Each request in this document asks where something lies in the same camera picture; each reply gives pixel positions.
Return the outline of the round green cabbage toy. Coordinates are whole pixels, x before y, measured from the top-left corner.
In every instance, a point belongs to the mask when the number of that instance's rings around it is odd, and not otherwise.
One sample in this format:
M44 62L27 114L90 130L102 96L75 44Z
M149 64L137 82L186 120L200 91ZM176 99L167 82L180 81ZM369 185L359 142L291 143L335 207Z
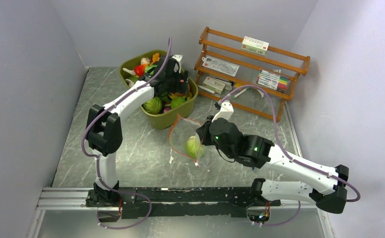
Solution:
M185 151L189 157L198 159L204 155L205 147L201 144L199 138L190 136L185 142Z

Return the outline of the clear zip bag orange zipper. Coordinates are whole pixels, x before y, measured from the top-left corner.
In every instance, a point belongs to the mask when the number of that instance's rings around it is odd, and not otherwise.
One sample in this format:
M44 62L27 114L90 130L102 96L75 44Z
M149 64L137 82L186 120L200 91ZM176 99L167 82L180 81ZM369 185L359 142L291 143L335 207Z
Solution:
M180 159L183 162L192 163L199 168L205 168L210 163L210 155L206 146L204 146L204 155L198 159L189 157L185 151L185 142L190 136L196 136L199 138L196 133L196 129L201 126L202 124L197 120L184 118L178 115L175 123L169 130L168 142L172 151L174 152L174 157L176 159Z

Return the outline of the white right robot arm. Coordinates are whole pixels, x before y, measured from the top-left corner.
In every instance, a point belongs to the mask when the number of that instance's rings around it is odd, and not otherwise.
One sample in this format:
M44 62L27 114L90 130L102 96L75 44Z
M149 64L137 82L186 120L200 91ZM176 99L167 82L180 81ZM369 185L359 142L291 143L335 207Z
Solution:
M349 168L322 166L299 156L286 154L278 144L258 135L243 134L236 124L212 116L196 132L204 146L215 146L219 154L243 166L274 170L295 181L256 178L251 195L264 202L296 200L314 203L317 208L341 214L347 203Z

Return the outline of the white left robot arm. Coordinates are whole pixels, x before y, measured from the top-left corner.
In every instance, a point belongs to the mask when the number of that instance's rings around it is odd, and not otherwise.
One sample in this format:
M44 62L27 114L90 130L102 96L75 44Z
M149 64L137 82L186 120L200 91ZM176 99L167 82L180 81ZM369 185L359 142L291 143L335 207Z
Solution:
M116 152L120 148L122 122L148 100L163 93L186 93L189 72L181 68L183 55L165 55L155 67L147 69L137 81L115 100L93 105L82 139L82 151L95 158L96 180L86 199L88 207L112 206L121 202L116 176Z

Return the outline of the olive green plastic bin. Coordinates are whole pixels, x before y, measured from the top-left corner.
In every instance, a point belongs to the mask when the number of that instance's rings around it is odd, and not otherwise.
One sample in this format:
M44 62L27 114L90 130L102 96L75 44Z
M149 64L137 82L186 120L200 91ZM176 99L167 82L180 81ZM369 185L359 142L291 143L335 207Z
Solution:
M119 76L123 80L123 83L127 88L130 87L128 86L128 83L125 82L125 80L131 77L131 75L127 72L124 72L123 68L133 69L139 64L141 58L151 59L153 54L156 53L159 53L161 56L166 55L165 50L151 50L149 52L143 53L142 55L131 58L120 65ZM180 105L175 109L171 109L165 113L155 115L150 114L146 112L146 110L142 106L140 106L141 111L147 116L151 127L158 130L163 130L172 126L175 123L178 115L185 118L192 114L195 109L195 101L197 99L199 89L198 85L191 77L189 78L189 87L192 94L191 99L188 99L184 104Z

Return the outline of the small green lime toy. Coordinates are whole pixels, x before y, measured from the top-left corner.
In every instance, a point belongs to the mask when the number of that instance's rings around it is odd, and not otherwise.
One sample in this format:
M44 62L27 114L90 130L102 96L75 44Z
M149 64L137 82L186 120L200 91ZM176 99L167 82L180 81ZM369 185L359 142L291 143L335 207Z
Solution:
M185 103L185 102L186 102L186 99L185 99L185 98L183 98L183 97L177 97L177 98L172 99L172 101L171 101L171 103L170 103L170 107L171 107L172 109L174 109L174 108L179 107L180 105L182 105L182 104Z

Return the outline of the napa cabbage toy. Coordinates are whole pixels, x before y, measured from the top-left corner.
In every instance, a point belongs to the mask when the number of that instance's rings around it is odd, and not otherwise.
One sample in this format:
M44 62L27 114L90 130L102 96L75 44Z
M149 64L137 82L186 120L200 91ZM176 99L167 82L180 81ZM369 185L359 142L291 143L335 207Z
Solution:
M156 68L157 68L157 65L156 64L153 64L153 65L148 65L145 67L145 73L146 74L149 74L149 75L154 75L155 71L156 71Z

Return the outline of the small white green box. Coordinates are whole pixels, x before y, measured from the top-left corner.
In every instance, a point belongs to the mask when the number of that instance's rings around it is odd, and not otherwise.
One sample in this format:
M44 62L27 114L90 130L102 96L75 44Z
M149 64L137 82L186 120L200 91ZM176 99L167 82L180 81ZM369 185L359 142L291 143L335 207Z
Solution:
M202 85L207 89L214 91L216 94L221 94L226 86L223 82L209 76L204 79Z

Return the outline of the white mushroom toy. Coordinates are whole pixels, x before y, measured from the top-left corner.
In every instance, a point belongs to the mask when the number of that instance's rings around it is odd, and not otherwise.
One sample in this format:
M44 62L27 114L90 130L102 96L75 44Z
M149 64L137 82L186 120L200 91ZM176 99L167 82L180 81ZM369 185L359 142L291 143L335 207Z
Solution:
M125 81L128 89L135 85L135 82L132 81L131 79L125 79L124 81Z

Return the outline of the white pen on table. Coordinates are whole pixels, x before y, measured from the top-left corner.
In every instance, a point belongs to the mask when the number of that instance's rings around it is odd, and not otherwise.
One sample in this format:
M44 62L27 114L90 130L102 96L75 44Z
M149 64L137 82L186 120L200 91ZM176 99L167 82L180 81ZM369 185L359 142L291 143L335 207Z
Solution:
M245 93L248 89L249 89L249 87L243 87L243 88L240 87L240 88L235 89L235 94L233 95L233 98L239 97L240 95Z

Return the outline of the flat packaged stationery card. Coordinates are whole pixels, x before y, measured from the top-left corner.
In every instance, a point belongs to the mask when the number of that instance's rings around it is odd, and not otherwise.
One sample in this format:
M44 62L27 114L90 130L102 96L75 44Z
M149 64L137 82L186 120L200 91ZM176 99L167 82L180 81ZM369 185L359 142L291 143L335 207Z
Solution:
M214 57L202 57L202 66L235 77L240 66Z

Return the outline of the wooden shelf rack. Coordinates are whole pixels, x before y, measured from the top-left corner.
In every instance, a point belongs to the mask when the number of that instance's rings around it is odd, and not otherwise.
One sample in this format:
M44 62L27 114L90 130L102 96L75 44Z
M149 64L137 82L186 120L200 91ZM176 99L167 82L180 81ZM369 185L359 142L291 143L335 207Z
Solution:
M261 56L241 50L242 41L243 37L209 27L203 30L199 37L202 49L194 66L197 71L196 83L203 86L204 79L209 76L226 85L230 84L232 89L225 88L221 94L216 94L212 90L202 88L199 93L216 101L231 93L231 100L235 107L280 121L285 103L294 97L299 77L306 75L309 71L311 58L273 46L269 46L265 56ZM203 67L201 58L207 56L239 65L236 76L232 77ZM287 77L289 79L287 91L281 93L257 84L261 70ZM249 89L239 97L233 98L235 89L240 87L249 87Z

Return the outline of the coloured marker pen set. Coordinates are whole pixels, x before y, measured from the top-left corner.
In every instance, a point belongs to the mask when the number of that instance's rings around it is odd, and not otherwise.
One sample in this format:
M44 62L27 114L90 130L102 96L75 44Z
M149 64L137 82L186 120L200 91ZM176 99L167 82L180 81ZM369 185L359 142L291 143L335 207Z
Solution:
M261 70L258 74L257 84L285 93L288 89L289 79L273 72Z

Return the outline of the white box on top shelf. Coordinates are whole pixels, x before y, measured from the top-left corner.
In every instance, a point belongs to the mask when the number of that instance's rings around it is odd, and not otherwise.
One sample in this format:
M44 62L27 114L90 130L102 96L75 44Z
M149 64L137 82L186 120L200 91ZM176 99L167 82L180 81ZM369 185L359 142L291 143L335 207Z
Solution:
M241 50L265 56L269 48L269 43L254 39L248 36L243 38L241 43Z

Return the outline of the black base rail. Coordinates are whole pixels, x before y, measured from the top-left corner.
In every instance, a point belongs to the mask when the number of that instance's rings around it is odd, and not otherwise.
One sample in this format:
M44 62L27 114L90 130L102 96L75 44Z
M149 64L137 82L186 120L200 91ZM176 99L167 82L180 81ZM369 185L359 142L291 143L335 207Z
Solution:
M261 195L264 179L250 187L121 187L119 192L94 185L85 206L96 208L101 221L150 217L230 215L245 218L251 207L280 206Z

